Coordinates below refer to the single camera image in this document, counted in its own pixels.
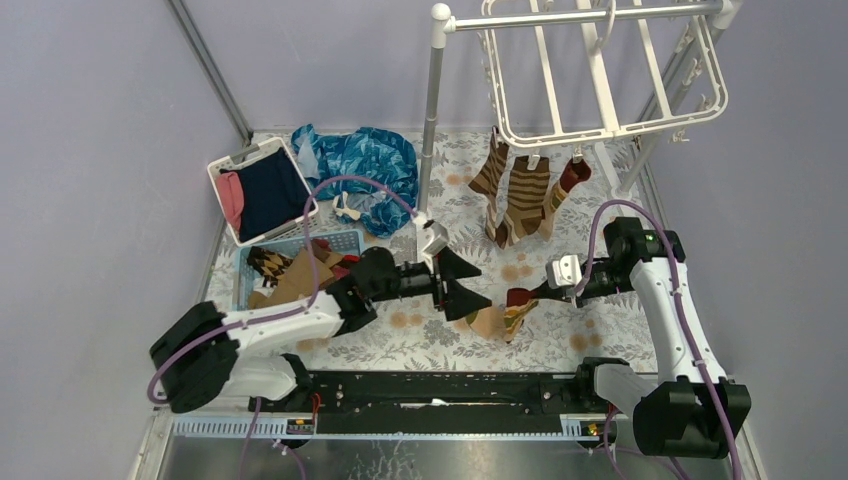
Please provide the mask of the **red cuff multicolour sock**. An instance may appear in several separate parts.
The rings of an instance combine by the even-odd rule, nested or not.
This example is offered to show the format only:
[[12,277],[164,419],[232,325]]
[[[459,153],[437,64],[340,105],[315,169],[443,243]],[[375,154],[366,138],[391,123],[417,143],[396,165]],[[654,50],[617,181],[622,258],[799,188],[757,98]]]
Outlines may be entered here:
[[506,325],[506,334],[504,341],[511,343],[519,330],[521,329],[525,317],[538,305],[538,300],[533,300],[528,304],[507,304],[504,309],[504,321]]
[[571,191],[586,182],[592,175],[592,169],[585,160],[572,158],[566,164],[557,182],[551,187],[543,202],[543,217],[537,233],[549,241],[554,232],[557,210],[564,204]]

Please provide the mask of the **beige knitted sock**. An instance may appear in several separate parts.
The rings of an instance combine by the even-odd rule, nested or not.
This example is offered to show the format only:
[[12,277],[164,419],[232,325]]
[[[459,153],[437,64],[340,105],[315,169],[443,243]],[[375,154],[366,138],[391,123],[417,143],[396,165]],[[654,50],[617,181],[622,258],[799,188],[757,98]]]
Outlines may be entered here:
[[464,321],[473,332],[485,340],[503,340],[506,334],[504,311],[498,306],[473,312],[466,316]]

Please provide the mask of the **brown striped sock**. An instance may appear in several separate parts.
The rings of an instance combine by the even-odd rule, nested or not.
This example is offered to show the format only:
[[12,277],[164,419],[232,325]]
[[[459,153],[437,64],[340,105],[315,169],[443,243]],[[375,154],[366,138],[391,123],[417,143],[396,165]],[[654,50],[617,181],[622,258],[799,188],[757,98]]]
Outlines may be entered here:
[[499,139],[499,130],[493,127],[489,139],[489,152],[476,176],[468,183],[469,188],[487,200],[485,232],[498,247],[506,244],[506,236],[500,233],[497,220],[497,195],[501,178],[508,161],[509,145]]
[[543,203],[550,181],[550,159],[541,157],[530,169],[530,157],[515,159],[510,172],[507,208],[495,230],[495,242],[505,248],[535,233],[543,220]]

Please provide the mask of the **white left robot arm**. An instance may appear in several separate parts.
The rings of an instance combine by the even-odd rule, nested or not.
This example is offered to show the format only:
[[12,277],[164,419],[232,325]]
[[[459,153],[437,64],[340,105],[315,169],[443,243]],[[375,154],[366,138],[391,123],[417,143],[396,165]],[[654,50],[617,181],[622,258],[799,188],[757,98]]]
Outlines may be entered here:
[[491,306],[462,285],[481,271],[445,247],[423,262],[396,264],[382,247],[365,250],[350,272],[312,299],[222,312],[211,301],[192,306],[149,349],[156,368],[149,399],[176,414],[200,409],[220,396],[304,407],[310,376],[293,354],[277,349],[303,340],[354,333],[378,317],[376,303],[428,296],[448,321]]

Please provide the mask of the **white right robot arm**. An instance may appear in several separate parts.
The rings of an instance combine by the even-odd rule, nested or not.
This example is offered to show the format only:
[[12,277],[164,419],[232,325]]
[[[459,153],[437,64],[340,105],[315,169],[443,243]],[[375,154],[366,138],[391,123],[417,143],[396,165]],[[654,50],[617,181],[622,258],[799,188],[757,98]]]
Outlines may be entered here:
[[589,412],[616,407],[632,421],[639,450],[650,456],[723,459],[751,409],[744,385],[729,379],[712,354],[700,326],[687,279],[685,252],[670,230],[644,228],[622,217],[603,229],[607,256],[581,267],[587,284],[577,298],[564,279],[570,259],[548,267],[532,290],[507,293],[505,319],[511,326],[541,300],[585,306],[589,300],[633,292],[643,307],[653,341],[658,380],[639,377],[627,361],[587,357],[554,399]]

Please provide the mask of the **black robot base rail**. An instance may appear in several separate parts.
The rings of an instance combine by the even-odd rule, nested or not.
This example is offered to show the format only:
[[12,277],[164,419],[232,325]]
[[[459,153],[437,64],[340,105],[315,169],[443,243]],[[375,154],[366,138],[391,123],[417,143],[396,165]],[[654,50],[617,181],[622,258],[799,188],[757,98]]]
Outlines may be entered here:
[[248,407],[303,414],[323,435],[530,436],[562,434],[565,419],[602,422],[611,405],[581,374],[325,370]]

